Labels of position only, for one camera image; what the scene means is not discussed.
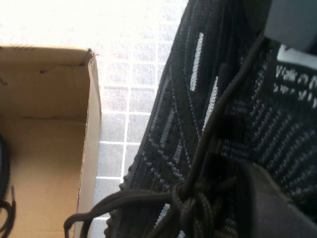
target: box flap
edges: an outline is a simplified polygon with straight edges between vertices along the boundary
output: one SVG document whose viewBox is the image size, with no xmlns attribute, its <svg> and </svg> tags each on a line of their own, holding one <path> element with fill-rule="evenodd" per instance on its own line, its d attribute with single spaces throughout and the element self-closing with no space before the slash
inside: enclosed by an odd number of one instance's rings
<svg viewBox="0 0 317 238">
<path fill-rule="evenodd" d="M 46 71 L 56 66 L 83 65 L 90 51 L 80 47 L 0 45 L 0 69 L 19 64 L 20 67 Z"/>
<path fill-rule="evenodd" d="M 0 114 L 86 120 L 90 49 L 1 46 Z"/>
</svg>

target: tiled floor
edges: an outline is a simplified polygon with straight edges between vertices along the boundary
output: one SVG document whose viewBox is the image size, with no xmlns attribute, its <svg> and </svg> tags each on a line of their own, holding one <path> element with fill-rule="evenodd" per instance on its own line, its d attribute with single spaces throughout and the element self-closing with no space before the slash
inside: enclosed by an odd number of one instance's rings
<svg viewBox="0 0 317 238">
<path fill-rule="evenodd" d="M 119 190 L 117 185 L 133 162 L 185 4 L 182 0 L 160 1 L 155 10 L 151 4 L 144 7 L 138 14 L 144 16 L 144 22 L 147 17 L 152 22 L 138 25 L 130 35 L 125 32 L 130 40 L 113 43 L 102 88 L 105 105 L 95 202 Z M 93 238 L 102 236 L 107 217 L 94 220 Z"/>
<path fill-rule="evenodd" d="M 2 43 L 83 46 L 97 54 L 103 118 L 95 202 L 119 190 L 133 161 L 187 1 L 1 4 Z M 94 220 L 92 238 L 104 237 L 107 217 Z"/>
</svg>

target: shoe tongue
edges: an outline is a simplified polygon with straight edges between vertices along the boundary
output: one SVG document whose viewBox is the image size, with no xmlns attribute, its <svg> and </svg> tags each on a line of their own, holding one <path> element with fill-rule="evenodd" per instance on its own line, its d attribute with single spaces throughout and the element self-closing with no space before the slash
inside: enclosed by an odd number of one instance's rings
<svg viewBox="0 0 317 238">
<path fill-rule="evenodd" d="M 294 116 L 317 111 L 317 57 L 276 44 L 261 91 Z"/>
<path fill-rule="evenodd" d="M 317 57 L 275 44 L 256 67 L 251 157 L 317 222 Z"/>
</svg>

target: grout line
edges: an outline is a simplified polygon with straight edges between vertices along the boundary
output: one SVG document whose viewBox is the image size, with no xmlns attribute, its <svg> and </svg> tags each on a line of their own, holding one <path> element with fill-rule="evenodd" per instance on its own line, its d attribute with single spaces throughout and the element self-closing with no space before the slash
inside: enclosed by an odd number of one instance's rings
<svg viewBox="0 0 317 238">
<path fill-rule="evenodd" d="M 122 141 L 105 141 L 101 140 L 99 141 L 100 144 L 106 144 L 106 145 L 141 145 L 140 142 L 122 142 Z"/>
<path fill-rule="evenodd" d="M 142 60 L 132 60 L 132 59 L 110 59 L 109 63 L 133 63 L 133 64 L 159 64 L 165 65 L 166 62 L 155 62 L 155 61 L 142 61 Z"/>
<path fill-rule="evenodd" d="M 156 41 L 155 41 L 155 85 L 157 86 L 158 85 L 158 74 L 159 74 L 159 64 L 158 64 L 158 61 L 159 61 L 159 22 L 157 21 L 156 22 L 156 31 L 155 31 L 155 36 L 156 36 Z"/>
<path fill-rule="evenodd" d="M 98 221 L 106 221 L 108 220 L 110 217 L 95 217 L 94 220 L 98 220 Z"/>
<path fill-rule="evenodd" d="M 118 83 L 106 83 L 100 84 L 100 87 L 112 87 L 112 88 L 127 88 L 131 87 L 132 89 L 156 89 L 155 85 L 142 85 L 142 84 L 118 84 Z"/>
<path fill-rule="evenodd" d="M 123 114 L 123 115 L 144 115 L 149 116 L 151 113 L 146 112 L 121 112 L 121 111 L 109 111 L 109 110 L 102 110 L 104 114 Z"/>
<path fill-rule="evenodd" d="M 166 41 L 166 40 L 159 40 L 158 38 L 156 39 L 130 39 L 130 38 L 124 38 L 124 37 L 120 37 L 120 38 L 116 38 L 116 41 L 127 41 L 127 42 L 134 42 L 134 43 L 160 43 L 160 44 L 173 44 L 173 41 Z"/>
<path fill-rule="evenodd" d="M 134 54 L 134 47 L 131 50 L 131 57 Z M 131 83 L 132 81 L 132 72 L 133 72 L 133 62 L 130 62 L 130 70 L 129 70 L 129 77 L 128 82 Z M 128 86 L 128 95 L 127 95 L 127 112 L 130 111 L 130 97 L 131 97 L 131 84 Z M 128 126 L 129 126 L 129 114 L 125 117 L 125 126 L 124 126 L 124 139 L 123 139 L 123 153 L 122 153 L 122 163 L 121 163 L 121 183 L 123 183 L 123 176 L 124 176 L 124 166 L 125 166 L 125 155 L 127 151 L 127 140 L 128 140 Z"/>
<path fill-rule="evenodd" d="M 112 176 L 96 176 L 96 179 L 107 179 L 107 180 L 121 180 L 121 177 L 112 177 Z"/>
</svg>

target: shoelace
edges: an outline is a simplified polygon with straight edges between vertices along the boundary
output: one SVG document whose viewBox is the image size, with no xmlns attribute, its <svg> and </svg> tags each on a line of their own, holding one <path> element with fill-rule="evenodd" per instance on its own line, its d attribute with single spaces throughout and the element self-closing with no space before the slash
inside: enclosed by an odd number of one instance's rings
<svg viewBox="0 0 317 238">
<path fill-rule="evenodd" d="M 10 177 L 10 158 L 5 149 L 3 138 L 0 135 L 0 210 L 4 209 L 7 212 L 7 219 L 0 228 L 0 233 L 3 232 L 1 238 L 7 238 L 11 233 L 15 220 L 16 202 L 14 195 L 14 187 L 11 187 L 12 204 L 4 201 L 6 190 Z"/>
<path fill-rule="evenodd" d="M 16 202 L 14 195 L 14 186 L 11 187 L 12 192 L 12 204 L 7 201 L 0 202 L 0 208 L 3 208 L 7 212 L 7 219 L 3 226 L 0 228 L 0 233 L 4 231 L 1 238 L 7 238 L 12 231 L 14 220 L 15 220 L 15 211 L 16 211 Z"/>
<path fill-rule="evenodd" d="M 86 238 L 89 227 L 95 217 L 101 216 L 107 212 L 113 211 L 120 207 L 129 207 L 132 205 L 142 204 L 171 204 L 171 208 L 161 221 L 153 228 L 146 238 L 155 238 L 162 233 L 164 227 L 179 214 L 181 229 L 190 237 L 228 237 L 219 231 L 213 231 L 214 217 L 221 209 L 222 199 L 216 199 L 213 205 L 210 204 L 208 198 L 197 189 L 197 180 L 201 173 L 201 167 L 204 161 L 211 136 L 216 130 L 216 123 L 219 122 L 220 116 L 227 105 L 233 93 L 239 88 L 241 83 L 246 79 L 254 60 L 258 56 L 262 46 L 265 43 L 263 33 L 260 33 L 254 44 L 252 45 L 248 56 L 246 57 L 241 69 L 233 78 L 223 94 L 219 97 L 214 110 L 205 126 L 201 139 L 194 155 L 192 168 L 188 174 L 188 178 L 184 183 L 174 186 L 171 192 L 153 192 L 142 189 L 122 190 L 114 193 L 93 207 L 88 213 L 74 214 L 70 216 L 64 223 L 65 238 L 69 238 L 69 230 L 76 222 L 83 221 L 80 238 Z M 230 178 L 216 185 L 215 192 L 230 189 L 235 182 L 235 177 Z M 203 218 L 200 219 L 194 212 L 195 207 L 203 208 Z"/>
</svg>

